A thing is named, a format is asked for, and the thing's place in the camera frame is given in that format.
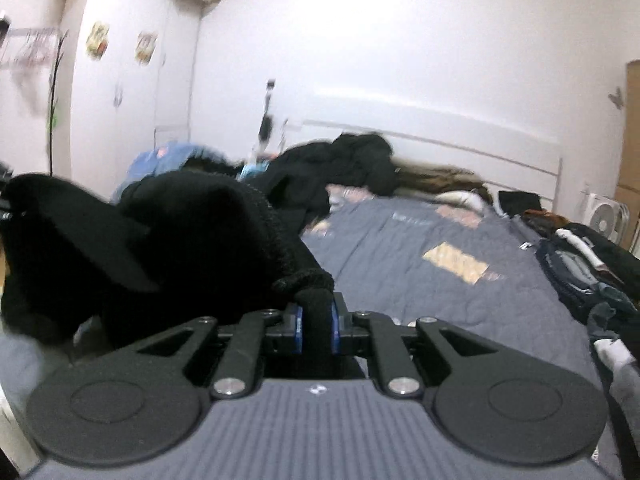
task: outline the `screw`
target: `screw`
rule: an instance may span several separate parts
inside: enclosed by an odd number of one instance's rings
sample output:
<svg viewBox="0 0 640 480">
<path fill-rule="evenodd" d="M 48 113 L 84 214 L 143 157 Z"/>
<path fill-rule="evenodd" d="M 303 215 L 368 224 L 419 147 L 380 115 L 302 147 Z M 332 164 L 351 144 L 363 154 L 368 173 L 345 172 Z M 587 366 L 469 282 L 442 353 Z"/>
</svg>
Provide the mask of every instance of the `screw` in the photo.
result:
<svg viewBox="0 0 640 480">
<path fill-rule="evenodd" d="M 420 383 L 411 377 L 396 377 L 391 379 L 387 386 L 398 395 L 414 394 L 420 389 Z"/>
<path fill-rule="evenodd" d="M 213 385 L 213 389 L 221 395 L 235 395 L 244 391 L 246 384 L 240 379 L 235 377 L 226 377 L 216 381 Z"/>
</svg>

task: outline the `white wardrobe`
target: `white wardrobe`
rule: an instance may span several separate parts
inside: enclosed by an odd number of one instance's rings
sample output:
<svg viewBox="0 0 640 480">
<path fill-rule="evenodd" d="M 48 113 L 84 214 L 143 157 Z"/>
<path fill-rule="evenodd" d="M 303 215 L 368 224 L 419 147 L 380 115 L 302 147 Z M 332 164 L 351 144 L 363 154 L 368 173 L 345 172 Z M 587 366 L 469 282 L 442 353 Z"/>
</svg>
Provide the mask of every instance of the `white wardrobe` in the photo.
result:
<svg viewBox="0 0 640 480">
<path fill-rule="evenodd" d="M 110 198 L 135 157 L 189 139 L 193 63 L 202 8 L 187 0 L 67 0 L 58 76 L 54 172 Z M 109 26 L 101 59 L 87 52 L 97 22 Z M 157 34 L 149 64 L 140 34 Z"/>
</svg>

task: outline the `white headboard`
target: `white headboard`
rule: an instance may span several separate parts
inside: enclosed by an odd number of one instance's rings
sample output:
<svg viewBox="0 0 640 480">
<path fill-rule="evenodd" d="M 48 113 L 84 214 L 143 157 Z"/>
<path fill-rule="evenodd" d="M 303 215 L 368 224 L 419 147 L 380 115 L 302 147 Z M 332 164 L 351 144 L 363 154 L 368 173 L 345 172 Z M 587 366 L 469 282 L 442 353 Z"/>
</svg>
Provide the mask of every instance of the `white headboard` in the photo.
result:
<svg viewBox="0 0 640 480">
<path fill-rule="evenodd" d="M 316 94 L 301 118 L 284 126 L 286 148 L 332 140 L 343 131 L 377 131 L 394 155 L 473 170 L 492 192 L 524 190 L 553 210 L 562 160 L 556 142 L 451 112 L 381 98 Z"/>
</svg>

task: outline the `fan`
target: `fan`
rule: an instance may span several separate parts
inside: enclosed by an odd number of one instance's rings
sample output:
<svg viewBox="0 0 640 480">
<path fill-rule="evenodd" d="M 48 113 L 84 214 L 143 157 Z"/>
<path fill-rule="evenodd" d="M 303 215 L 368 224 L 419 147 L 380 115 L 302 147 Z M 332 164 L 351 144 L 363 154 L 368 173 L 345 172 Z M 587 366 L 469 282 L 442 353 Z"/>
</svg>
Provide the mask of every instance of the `fan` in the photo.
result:
<svg viewBox="0 0 640 480">
<path fill-rule="evenodd" d="M 626 205 L 610 198 L 591 193 L 587 198 L 582 223 L 599 232 L 613 243 L 619 244 L 629 222 Z"/>
</svg>

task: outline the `white wall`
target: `white wall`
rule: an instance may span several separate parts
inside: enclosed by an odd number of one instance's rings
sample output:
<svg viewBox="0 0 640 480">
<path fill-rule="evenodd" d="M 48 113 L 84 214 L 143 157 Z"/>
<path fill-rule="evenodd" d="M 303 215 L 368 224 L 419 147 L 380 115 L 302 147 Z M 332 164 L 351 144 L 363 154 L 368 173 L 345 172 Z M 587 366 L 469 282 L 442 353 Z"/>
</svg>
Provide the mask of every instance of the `white wall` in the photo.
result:
<svg viewBox="0 0 640 480">
<path fill-rule="evenodd" d="M 60 22 L 63 0 L 0 0 L 12 27 L 52 27 Z M 47 171 L 49 70 L 0 71 L 0 160 L 17 173 Z"/>
<path fill-rule="evenodd" d="M 624 113 L 621 0 L 222 0 L 203 21 L 191 137 L 245 156 L 276 114 L 354 89 L 558 139 L 559 211 L 611 194 Z"/>
</svg>

